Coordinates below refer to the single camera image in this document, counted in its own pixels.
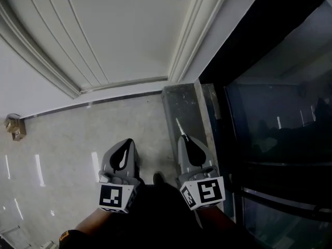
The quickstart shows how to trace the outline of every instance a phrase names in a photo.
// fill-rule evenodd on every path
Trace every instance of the shoe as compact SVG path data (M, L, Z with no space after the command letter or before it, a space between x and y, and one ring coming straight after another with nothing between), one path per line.
M161 172L156 172L153 177L154 185L161 185L165 183L164 177Z

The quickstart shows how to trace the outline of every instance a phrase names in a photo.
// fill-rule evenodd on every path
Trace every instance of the black shoe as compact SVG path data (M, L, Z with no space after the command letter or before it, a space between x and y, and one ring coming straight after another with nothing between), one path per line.
M154 185L161 185L165 183L164 177L161 172L156 172L153 177Z

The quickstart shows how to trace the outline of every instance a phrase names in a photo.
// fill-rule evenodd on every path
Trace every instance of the white wall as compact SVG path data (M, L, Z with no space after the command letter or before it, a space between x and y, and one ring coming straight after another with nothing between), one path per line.
M255 0L226 0L200 46L183 83L194 82Z
M245 15L254 0L226 0L181 83L192 83ZM57 108L122 95L162 90L167 81L101 90L72 100L35 72L0 40L0 118L27 117Z
M27 117L57 108L106 98L161 90L166 81L91 92L75 100L54 87L0 39L0 119Z

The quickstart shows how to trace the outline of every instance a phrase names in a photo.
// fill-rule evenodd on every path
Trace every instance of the white marker cube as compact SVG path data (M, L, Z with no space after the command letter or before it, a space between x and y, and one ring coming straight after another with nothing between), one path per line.
M133 185L100 183L99 207L105 211L128 213L135 196Z
M188 181L180 192L191 210L207 208L225 200L224 179L220 176Z

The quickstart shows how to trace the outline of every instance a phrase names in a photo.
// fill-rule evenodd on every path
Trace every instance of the glossy tile floor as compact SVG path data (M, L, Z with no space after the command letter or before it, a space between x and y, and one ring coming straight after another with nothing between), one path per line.
M94 211L93 159L100 164L116 142L134 139L145 183L162 171L175 185L160 95L67 110L25 124L27 136L20 142L0 128L0 229L19 225L32 247L58 243L61 233Z

